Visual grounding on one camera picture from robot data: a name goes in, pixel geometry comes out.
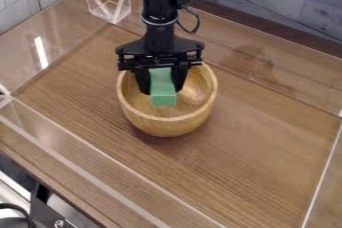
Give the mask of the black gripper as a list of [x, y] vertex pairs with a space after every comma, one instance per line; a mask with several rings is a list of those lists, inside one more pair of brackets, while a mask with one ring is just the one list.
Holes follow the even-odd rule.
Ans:
[[172, 24], [145, 24], [144, 35], [116, 48], [117, 69], [133, 71], [139, 90], [148, 95], [151, 76], [147, 69], [169, 67], [175, 91], [179, 92], [188, 69], [201, 64], [203, 49], [200, 41], [175, 34]]

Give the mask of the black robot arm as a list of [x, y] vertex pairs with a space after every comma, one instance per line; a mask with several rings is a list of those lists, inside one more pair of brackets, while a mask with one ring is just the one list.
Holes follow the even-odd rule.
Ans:
[[175, 25], [188, 34], [195, 34], [200, 27], [200, 17], [188, 7], [188, 2], [189, 0], [141, 0], [144, 35], [116, 48], [117, 69], [133, 73], [139, 90], [145, 95], [152, 90], [151, 70], [171, 69], [171, 84], [179, 92], [188, 70], [201, 64], [204, 44], [175, 34]]

